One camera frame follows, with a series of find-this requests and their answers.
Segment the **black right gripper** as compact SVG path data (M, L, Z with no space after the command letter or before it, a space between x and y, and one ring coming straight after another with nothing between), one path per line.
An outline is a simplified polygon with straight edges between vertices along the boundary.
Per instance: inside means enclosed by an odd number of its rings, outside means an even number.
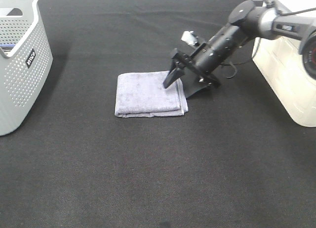
M210 85L220 86L220 81L212 72L247 41L247 35L241 27L231 24L225 25L207 42L197 35L196 37L199 46L193 47L194 51L190 55L178 49L173 50L171 67L163 81L164 88L168 88L185 75L185 69L190 70L196 76L184 80L186 98Z

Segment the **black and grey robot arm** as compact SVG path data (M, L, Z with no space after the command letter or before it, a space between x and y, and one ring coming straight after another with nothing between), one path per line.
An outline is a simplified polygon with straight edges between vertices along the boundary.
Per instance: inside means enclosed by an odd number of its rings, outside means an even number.
M316 77L316 20L302 17L297 12L283 13L275 1L246 0L229 14L228 21L209 40L185 31L182 41L194 51L188 55L178 49L172 51L172 62L163 86L168 88L181 80L185 97L210 87L219 87L220 80L212 73L236 49L255 38L275 40L281 36L299 40L298 53L302 56L307 74Z

